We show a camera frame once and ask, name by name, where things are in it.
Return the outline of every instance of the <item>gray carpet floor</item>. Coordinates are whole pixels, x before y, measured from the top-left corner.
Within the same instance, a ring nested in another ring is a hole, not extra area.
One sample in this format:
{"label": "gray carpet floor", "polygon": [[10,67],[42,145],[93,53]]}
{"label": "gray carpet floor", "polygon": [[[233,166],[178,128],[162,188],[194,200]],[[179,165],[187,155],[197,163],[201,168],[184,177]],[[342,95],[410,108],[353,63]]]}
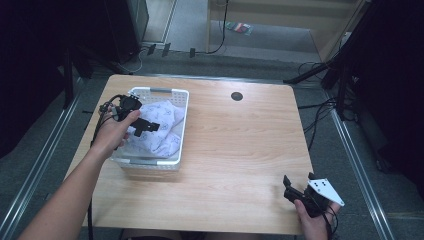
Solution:
{"label": "gray carpet floor", "polygon": [[[170,74],[217,80],[251,81],[264,84],[282,84],[282,79],[298,75],[299,64],[272,60],[254,60],[246,58],[199,55],[190,59],[188,54],[170,53],[166,58],[156,52],[151,56],[142,56],[143,67],[137,75]],[[137,65],[137,60],[128,67]],[[95,65],[92,79],[84,79],[85,86],[81,90],[80,100],[70,119],[41,182],[29,202],[24,215],[19,222],[14,237],[32,219],[34,214],[45,203],[46,197],[53,193],[61,184],[85,127],[96,109],[108,77],[112,73],[101,66]],[[319,104],[326,100],[325,92],[319,87],[319,81],[309,80],[294,86],[296,100],[299,106]],[[44,115],[34,123],[22,139],[18,147],[0,160],[0,216],[6,214],[9,205],[25,180],[36,156],[46,141],[53,125],[61,114],[64,101],[60,95]],[[313,122],[316,109],[300,110],[302,125],[306,127]],[[402,175],[388,175],[379,172],[375,167],[374,157],[370,151],[359,126],[347,123],[352,138],[357,144],[358,152],[363,157],[369,178],[389,217],[390,225],[397,239],[424,239],[424,204],[418,197],[414,186]],[[310,133],[305,135],[310,140]],[[339,239],[379,239],[369,209],[364,201],[346,150],[331,116],[318,123],[317,134],[310,151],[311,161],[318,176],[328,178],[345,200],[346,206],[339,214]],[[120,229],[95,228],[95,239],[118,239]],[[293,239],[293,236],[264,235],[263,239]],[[80,239],[87,239],[86,228],[82,228]]]}

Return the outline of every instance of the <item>crumpled fabric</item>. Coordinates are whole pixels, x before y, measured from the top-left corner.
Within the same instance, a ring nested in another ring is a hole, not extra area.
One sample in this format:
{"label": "crumpled fabric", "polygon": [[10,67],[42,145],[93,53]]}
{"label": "crumpled fabric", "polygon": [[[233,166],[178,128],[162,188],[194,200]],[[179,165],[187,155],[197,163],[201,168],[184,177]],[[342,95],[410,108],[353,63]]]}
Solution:
{"label": "crumpled fabric", "polygon": [[176,107],[166,100],[144,104],[140,111],[140,118],[159,123],[159,130],[143,131],[140,137],[136,137],[134,136],[135,128],[130,126],[125,151],[140,157],[169,158],[174,155],[180,149],[181,136],[172,130],[184,119],[185,109]]}

